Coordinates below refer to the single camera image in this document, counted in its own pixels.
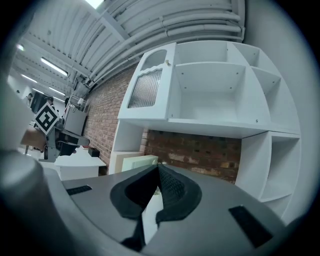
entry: desk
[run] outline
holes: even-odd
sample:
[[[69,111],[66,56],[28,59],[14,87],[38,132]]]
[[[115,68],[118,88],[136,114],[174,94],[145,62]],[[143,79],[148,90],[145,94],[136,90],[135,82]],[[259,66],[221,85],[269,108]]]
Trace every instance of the desk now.
[[[82,148],[70,156],[59,156],[54,165],[60,168],[62,181],[98,177],[99,167],[106,166],[99,157],[91,157],[88,150]]]

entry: white shelving unit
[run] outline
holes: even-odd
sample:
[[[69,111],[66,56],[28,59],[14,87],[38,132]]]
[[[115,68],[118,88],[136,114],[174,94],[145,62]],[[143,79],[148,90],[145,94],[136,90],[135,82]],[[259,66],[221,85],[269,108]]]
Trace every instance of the white shelving unit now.
[[[139,150],[145,128],[243,139],[236,185],[277,214],[286,210],[300,170],[300,125],[285,80],[261,49],[217,40],[153,49],[118,119],[115,151]]]

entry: ceiling light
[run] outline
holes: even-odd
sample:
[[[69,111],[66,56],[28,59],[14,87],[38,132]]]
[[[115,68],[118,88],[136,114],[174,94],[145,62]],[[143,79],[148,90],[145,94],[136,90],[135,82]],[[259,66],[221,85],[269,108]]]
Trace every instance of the ceiling light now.
[[[38,93],[44,94],[42,91],[39,91],[39,90],[37,90],[37,89],[35,89],[35,88],[32,88],[32,89],[35,90],[35,91],[38,92]]]
[[[89,5],[91,5],[94,9],[97,9],[97,7],[104,1],[104,0],[85,0]]]
[[[36,80],[33,80],[33,79],[31,79],[30,77],[27,77],[27,76],[24,75],[24,74],[21,74],[21,76],[23,76],[23,77],[26,78],[26,79],[31,80],[31,81],[34,82],[34,83],[38,83]]]
[[[53,68],[54,70],[60,72],[62,75],[67,76],[68,73],[66,71],[64,71],[63,69],[61,69],[60,67],[56,66],[55,64],[51,63],[50,61],[46,60],[45,58],[41,58],[41,61],[44,64],[47,64],[49,67]]]
[[[25,50],[25,48],[21,44],[17,44],[16,47],[21,51]]]
[[[60,92],[60,91],[58,91],[58,90],[56,90],[56,89],[53,89],[52,87],[49,87],[49,89],[52,90],[52,91],[55,91],[55,92],[58,93],[58,94],[61,94],[61,95],[63,95],[63,96],[66,96],[64,93],[62,93],[62,92]]]
[[[62,100],[62,99],[59,99],[59,98],[57,98],[57,97],[55,97],[55,96],[53,96],[55,99],[57,99],[58,101],[61,101],[61,102],[65,102],[64,100]]]

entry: ceiling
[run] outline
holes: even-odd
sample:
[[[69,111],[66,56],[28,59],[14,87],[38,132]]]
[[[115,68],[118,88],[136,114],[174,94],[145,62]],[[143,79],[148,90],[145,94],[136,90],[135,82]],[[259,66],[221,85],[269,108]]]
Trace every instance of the ceiling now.
[[[105,0],[94,9],[85,0],[42,1],[20,40],[12,68],[47,94],[84,97],[137,63],[144,52],[170,42],[242,42],[244,0]],[[41,62],[65,70],[67,77]]]

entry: cabinet door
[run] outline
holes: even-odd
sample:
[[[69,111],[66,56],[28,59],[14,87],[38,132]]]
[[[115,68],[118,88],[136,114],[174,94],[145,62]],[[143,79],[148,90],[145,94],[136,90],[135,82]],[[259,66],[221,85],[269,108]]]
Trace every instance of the cabinet door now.
[[[146,52],[132,76],[119,119],[167,119],[176,43]]]

